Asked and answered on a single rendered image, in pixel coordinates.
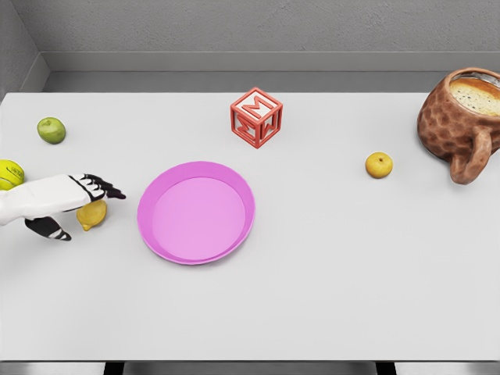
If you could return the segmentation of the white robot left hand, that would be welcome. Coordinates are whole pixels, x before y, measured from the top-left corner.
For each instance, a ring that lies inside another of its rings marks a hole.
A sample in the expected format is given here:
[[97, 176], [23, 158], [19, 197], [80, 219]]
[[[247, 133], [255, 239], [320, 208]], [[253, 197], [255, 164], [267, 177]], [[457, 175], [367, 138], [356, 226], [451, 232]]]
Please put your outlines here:
[[44, 238], [60, 241], [70, 241], [71, 236], [53, 218], [56, 213], [74, 211], [104, 198], [126, 198], [109, 182], [88, 173], [34, 180], [21, 185], [20, 193], [25, 226]]

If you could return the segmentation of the yellow lemon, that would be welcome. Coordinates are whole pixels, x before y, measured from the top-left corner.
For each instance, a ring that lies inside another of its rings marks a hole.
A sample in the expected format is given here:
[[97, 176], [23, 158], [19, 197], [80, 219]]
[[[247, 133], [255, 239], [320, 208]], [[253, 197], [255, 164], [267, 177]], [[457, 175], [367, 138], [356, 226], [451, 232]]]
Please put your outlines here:
[[106, 217], [107, 203], [98, 200], [88, 203], [76, 211], [76, 217], [84, 231], [98, 226]]

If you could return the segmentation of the pink round plate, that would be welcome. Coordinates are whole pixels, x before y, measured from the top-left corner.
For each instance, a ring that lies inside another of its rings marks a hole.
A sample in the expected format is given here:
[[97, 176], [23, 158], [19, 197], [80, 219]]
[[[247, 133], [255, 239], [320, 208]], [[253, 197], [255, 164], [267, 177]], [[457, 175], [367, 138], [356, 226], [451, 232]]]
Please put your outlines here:
[[144, 243], [181, 265], [215, 262], [238, 248], [255, 219], [246, 180], [215, 162], [186, 162], [157, 176], [137, 208]]

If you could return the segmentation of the yellow tennis ball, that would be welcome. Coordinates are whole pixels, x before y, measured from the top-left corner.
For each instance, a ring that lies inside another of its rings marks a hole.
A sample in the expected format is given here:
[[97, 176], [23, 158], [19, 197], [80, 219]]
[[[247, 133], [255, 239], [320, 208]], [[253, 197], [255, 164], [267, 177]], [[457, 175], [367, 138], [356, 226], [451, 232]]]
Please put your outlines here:
[[23, 183], [23, 168], [12, 160], [0, 159], [0, 191], [8, 191]]

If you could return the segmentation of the green lime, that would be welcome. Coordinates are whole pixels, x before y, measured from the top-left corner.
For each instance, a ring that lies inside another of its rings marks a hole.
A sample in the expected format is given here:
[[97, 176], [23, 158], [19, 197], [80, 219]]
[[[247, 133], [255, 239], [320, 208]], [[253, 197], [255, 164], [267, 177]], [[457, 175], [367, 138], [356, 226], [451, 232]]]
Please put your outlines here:
[[66, 137], [66, 127], [55, 117], [45, 117], [40, 120], [37, 124], [37, 132], [43, 141], [51, 145], [61, 143]]

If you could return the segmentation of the red letter block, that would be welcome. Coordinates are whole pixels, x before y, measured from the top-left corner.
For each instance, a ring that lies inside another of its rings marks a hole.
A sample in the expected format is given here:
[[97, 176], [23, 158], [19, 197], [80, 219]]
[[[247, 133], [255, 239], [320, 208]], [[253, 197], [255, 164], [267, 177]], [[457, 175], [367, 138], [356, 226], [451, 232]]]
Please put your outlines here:
[[254, 87], [230, 105], [231, 130], [254, 148], [280, 131], [283, 104]]

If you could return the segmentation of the small yellow round fruit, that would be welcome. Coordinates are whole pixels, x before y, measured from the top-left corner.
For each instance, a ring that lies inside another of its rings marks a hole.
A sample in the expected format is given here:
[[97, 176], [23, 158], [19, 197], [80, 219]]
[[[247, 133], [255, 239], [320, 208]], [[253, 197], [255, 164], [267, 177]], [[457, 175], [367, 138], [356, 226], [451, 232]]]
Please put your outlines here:
[[374, 152], [365, 161], [366, 172], [373, 178], [387, 177], [393, 170], [392, 158], [384, 152]]

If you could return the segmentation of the brown ceramic mug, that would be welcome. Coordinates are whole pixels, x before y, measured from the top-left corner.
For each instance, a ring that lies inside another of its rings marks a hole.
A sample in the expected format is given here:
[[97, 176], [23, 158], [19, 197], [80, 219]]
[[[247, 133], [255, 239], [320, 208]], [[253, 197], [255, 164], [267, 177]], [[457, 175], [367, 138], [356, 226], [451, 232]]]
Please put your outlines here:
[[500, 73], [467, 67], [449, 73], [417, 118], [422, 145], [449, 163], [450, 177], [469, 184], [500, 149]]

